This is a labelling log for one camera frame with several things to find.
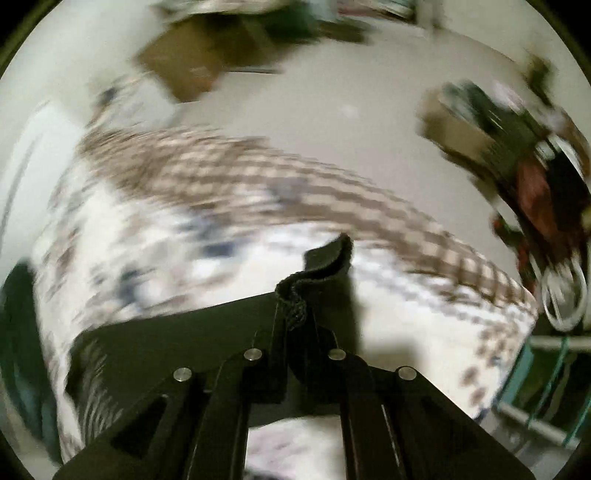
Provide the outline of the floral white bed blanket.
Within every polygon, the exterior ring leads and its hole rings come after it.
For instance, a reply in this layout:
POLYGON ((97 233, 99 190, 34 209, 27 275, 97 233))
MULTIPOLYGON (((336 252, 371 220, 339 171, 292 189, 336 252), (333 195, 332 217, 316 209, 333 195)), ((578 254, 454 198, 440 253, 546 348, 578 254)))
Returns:
MULTIPOLYGON (((81 334, 262 295, 342 234, 359 345, 329 352, 412 367, 478 423, 537 316, 533 295, 480 252, 373 182, 256 139, 90 130, 32 252, 64 466, 137 402, 79 421, 65 387, 81 334)), ((243 475, 349 479, 339 411, 253 422, 276 404, 252 406, 243 475)))

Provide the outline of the cluttered box of items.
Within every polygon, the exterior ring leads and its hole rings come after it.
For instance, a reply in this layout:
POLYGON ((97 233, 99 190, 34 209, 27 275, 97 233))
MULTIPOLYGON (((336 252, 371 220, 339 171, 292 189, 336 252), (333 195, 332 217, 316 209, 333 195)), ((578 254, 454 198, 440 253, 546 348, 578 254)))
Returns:
POLYGON ((590 145, 552 102, 552 64, 534 56, 527 100, 498 82, 486 93, 472 81, 444 83, 422 97, 421 135, 473 173, 485 193, 516 216, 496 235, 518 256, 523 284, 543 318, 562 334, 590 331, 590 145))

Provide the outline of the dark green pillow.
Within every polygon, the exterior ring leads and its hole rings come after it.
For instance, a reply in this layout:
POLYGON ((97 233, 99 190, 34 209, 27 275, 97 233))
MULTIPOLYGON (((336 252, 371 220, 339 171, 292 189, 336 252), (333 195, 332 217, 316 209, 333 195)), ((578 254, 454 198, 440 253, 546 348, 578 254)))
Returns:
POLYGON ((41 348, 33 280, 29 265, 19 262, 1 287, 1 373, 25 427, 61 464, 56 401, 41 348))

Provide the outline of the black cloth garment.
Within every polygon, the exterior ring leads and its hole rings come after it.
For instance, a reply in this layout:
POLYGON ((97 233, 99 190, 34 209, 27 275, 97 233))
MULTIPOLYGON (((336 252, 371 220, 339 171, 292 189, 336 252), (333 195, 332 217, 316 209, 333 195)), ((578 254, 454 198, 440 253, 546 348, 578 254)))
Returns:
POLYGON ((273 357, 263 386, 287 383, 287 398, 260 409, 256 425, 338 413, 320 362, 332 348, 358 349, 352 256, 353 241, 342 234, 305 253, 303 271, 262 295, 81 334, 65 387, 79 421, 87 425, 131 407, 179 367, 206 373, 211 385, 226 359, 252 347, 273 357))

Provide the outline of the brown cardboard box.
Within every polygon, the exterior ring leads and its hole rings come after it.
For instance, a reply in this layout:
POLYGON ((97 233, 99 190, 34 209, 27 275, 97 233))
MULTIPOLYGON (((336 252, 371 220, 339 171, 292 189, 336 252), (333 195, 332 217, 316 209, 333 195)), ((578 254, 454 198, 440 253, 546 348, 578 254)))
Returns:
POLYGON ((276 43, 256 16, 207 14, 174 23, 135 62, 179 102, 214 89, 226 72, 276 72, 276 43))

